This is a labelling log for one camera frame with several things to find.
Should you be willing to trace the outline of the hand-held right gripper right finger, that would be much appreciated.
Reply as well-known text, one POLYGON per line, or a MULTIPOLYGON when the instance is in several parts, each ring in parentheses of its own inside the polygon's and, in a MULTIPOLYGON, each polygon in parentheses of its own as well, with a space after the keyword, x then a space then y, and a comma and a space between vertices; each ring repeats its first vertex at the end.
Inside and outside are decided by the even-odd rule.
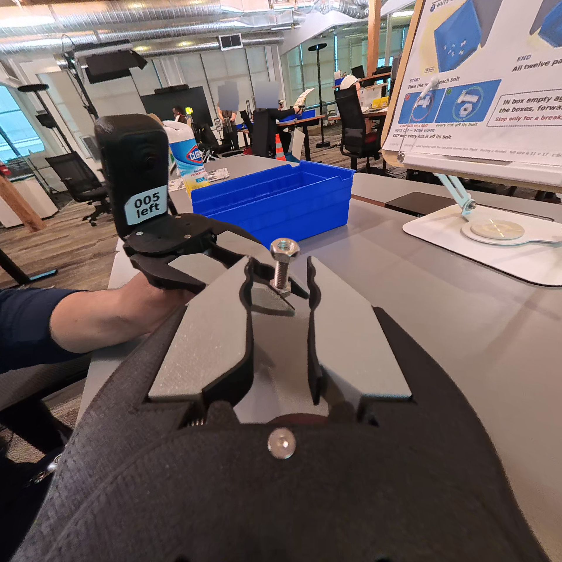
POLYGON ((313 404, 407 401, 412 392, 371 303, 316 257, 310 291, 308 384, 313 404))

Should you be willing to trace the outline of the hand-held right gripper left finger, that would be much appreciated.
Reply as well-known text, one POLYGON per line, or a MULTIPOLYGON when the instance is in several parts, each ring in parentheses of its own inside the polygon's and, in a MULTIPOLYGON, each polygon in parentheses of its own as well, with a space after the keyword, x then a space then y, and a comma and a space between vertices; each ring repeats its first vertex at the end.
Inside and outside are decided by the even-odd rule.
POLYGON ((243 256, 188 304, 149 390, 152 402, 239 402, 253 382, 253 259, 243 256))

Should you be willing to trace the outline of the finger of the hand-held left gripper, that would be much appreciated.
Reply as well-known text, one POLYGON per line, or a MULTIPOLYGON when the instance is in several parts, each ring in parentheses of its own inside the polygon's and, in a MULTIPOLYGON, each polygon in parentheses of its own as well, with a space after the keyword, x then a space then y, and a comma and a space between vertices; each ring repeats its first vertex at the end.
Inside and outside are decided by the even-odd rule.
MULTIPOLYGON (((226 230, 216 237, 213 251, 219 257, 219 260, 225 264, 233 262, 236 256, 249 256, 253 258, 253 270, 257 277, 263 282, 270 285, 270 281, 274 276, 276 262, 272 258, 270 249, 266 249, 259 242, 242 236, 238 233, 226 230)), ((289 281, 291 282, 291 293, 302 299, 309 298, 309 292, 306 287, 290 272, 289 265, 289 281)))
MULTIPOLYGON (((205 285, 212 284, 228 269, 223 263, 204 253, 179 256, 172 260, 169 265, 200 280, 205 285)), ((251 310, 257 313, 283 317, 294 317, 296 313, 291 304, 259 277, 255 277, 251 288, 251 310)))

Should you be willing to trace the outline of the silver hex bolt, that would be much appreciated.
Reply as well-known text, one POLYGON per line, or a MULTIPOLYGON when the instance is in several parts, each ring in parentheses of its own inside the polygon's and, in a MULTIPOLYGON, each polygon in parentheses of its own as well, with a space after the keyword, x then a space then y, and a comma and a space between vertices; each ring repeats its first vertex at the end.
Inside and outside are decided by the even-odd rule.
POLYGON ((272 254, 276 262, 274 276, 270 281, 271 288, 281 296, 286 296, 291 293, 291 282, 289 281, 289 265, 292 256, 274 252, 272 254))

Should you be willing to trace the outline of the blue plastic bin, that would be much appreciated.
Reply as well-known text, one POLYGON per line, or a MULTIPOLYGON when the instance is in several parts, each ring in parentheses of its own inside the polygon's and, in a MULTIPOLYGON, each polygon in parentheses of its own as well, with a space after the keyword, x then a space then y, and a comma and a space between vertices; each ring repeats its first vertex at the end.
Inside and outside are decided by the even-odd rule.
POLYGON ((243 228, 264 246, 347 224, 355 172, 311 161, 226 179, 191 194, 193 212, 243 228))

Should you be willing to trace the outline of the person's left forearm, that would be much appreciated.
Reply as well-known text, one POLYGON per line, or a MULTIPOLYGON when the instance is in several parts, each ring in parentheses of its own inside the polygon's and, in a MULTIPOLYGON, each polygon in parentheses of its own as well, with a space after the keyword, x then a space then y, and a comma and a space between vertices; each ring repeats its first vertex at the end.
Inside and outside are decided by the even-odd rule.
POLYGON ((53 364, 136 338, 118 291, 1 291, 1 373, 53 364))

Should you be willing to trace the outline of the person's left hand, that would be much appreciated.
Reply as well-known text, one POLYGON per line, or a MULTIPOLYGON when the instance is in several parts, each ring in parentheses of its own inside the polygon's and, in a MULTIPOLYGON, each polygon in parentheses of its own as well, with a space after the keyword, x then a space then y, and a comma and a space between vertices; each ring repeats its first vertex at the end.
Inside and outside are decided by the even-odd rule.
POLYGON ((126 332, 136 337, 153 332, 194 294, 185 289, 154 287, 139 273, 119 289, 120 315, 126 332))

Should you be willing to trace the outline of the disinfectant wipes canister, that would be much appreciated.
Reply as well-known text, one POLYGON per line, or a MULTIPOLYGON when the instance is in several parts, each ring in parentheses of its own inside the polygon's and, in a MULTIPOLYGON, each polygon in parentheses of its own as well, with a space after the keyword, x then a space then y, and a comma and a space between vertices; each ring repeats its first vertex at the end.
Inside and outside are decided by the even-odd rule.
POLYGON ((203 164, 203 153, 190 125, 166 120, 163 126, 181 179, 192 198, 193 191, 210 185, 208 172, 203 164))

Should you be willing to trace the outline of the large black display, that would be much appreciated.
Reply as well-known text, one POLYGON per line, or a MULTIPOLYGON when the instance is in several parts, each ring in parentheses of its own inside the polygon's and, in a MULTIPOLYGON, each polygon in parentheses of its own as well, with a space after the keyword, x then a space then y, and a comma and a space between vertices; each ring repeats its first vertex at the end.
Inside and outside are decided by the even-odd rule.
POLYGON ((146 113, 157 115, 161 121, 172 120, 173 108, 180 107, 197 125, 214 123, 202 86, 161 88, 151 95, 142 95, 140 100, 146 113))

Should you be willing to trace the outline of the black studio light panel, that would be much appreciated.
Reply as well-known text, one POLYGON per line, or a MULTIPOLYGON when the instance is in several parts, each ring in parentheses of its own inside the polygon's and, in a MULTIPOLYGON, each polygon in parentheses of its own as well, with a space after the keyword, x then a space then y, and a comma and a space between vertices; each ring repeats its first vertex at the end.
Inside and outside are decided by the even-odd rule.
POLYGON ((89 84, 126 78, 131 68, 142 70, 148 64, 129 39, 77 46, 72 59, 84 67, 89 84))

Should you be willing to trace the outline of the black floor lamp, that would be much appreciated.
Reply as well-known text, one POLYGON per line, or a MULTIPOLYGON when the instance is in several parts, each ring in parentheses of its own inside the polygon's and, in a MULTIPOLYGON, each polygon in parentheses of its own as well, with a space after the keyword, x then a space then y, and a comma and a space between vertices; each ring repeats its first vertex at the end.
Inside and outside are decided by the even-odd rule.
POLYGON ((318 74, 318 95, 319 95, 319 124, 320 124, 320 142, 316 144, 317 148, 329 148, 331 146, 328 140, 324 137, 324 112, 323 112, 323 97, 321 89, 321 70, 320 70, 320 51, 327 47, 327 43, 317 43, 308 47, 309 52, 315 52, 316 65, 318 74))
POLYGON ((46 103, 44 102, 43 98, 40 95, 40 92, 47 91, 49 86, 47 84, 38 83, 38 84, 29 84, 29 85, 22 85, 18 87, 18 91, 21 93, 32 93, 37 98, 38 102, 40 103, 41 107, 43 108, 43 113, 41 115, 37 115, 37 119, 39 123, 41 123, 44 127, 49 129, 54 129, 58 132, 60 138, 62 139, 63 143, 67 146, 69 152, 73 152, 74 148, 68 141, 64 132, 60 129, 56 119, 52 115, 52 112, 47 107, 46 103))

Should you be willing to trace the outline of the person's dark clothing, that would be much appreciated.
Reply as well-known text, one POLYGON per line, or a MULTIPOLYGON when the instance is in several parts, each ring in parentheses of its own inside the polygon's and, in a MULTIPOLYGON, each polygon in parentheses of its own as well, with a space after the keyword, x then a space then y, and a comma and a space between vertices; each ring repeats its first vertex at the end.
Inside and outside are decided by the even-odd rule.
POLYGON ((42 453, 1 425, 1 561, 10 561, 35 520, 63 450, 42 453))

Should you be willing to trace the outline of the wooden post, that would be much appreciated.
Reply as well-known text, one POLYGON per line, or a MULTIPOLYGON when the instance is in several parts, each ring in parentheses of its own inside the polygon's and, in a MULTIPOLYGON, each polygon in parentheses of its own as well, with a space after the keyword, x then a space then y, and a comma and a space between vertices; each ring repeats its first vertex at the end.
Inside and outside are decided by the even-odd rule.
POLYGON ((39 232, 46 228, 40 216, 25 201, 14 185, 2 174, 1 199, 4 200, 30 232, 39 232))

